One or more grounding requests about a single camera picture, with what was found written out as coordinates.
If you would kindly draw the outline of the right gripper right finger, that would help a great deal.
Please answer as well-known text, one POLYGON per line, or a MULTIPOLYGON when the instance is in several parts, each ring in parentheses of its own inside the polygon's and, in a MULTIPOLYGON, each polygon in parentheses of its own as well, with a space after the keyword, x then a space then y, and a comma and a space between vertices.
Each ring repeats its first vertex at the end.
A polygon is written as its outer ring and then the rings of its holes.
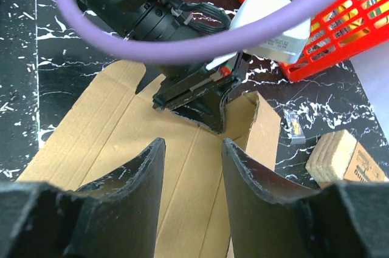
POLYGON ((222 170, 235 257, 313 256, 302 211, 294 206, 315 190, 265 167, 229 138, 222 144, 222 170))

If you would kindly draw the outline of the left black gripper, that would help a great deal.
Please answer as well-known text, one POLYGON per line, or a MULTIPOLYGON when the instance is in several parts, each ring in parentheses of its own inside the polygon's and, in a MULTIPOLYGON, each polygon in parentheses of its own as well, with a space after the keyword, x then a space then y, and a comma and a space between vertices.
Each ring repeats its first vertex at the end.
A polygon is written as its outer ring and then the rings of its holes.
POLYGON ((211 70, 201 67, 181 79, 163 80, 153 96, 153 108, 174 109, 177 116, 224 133, 228 97, 243 81, 250 59, 249 54, 238 53, 211 70))

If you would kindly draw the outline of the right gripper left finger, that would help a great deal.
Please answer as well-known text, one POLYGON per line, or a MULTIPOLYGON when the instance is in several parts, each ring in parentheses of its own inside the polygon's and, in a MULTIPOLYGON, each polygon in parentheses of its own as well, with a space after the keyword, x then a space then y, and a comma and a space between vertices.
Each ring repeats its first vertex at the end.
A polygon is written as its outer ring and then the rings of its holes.
POLYGON ((77 190, 85 198, 75 229, 80 257, 153 257, 164 179, 165 141, 77 190))

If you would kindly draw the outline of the brown cardboard box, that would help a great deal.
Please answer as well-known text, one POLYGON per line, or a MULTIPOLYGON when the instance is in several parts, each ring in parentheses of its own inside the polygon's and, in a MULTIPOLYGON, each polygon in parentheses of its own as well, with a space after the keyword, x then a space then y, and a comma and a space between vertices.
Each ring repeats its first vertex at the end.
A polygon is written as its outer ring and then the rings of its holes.
MULTIPOLYGON (((80 95, 19 176, 77 190, 138 156, 153 140, 165 141, 165 164, 153 257, 225 257, 230 228, 222 174, 222 142, 229 138, 270 169, 275 167, 280 116, 258 93, 227 105, 226 130, 215 134, 196 123, 152 108, 158 77, 136 88, 145 66, 117 61, 80 95)), ((75 253, 75 229, 65 245, 75 253)))

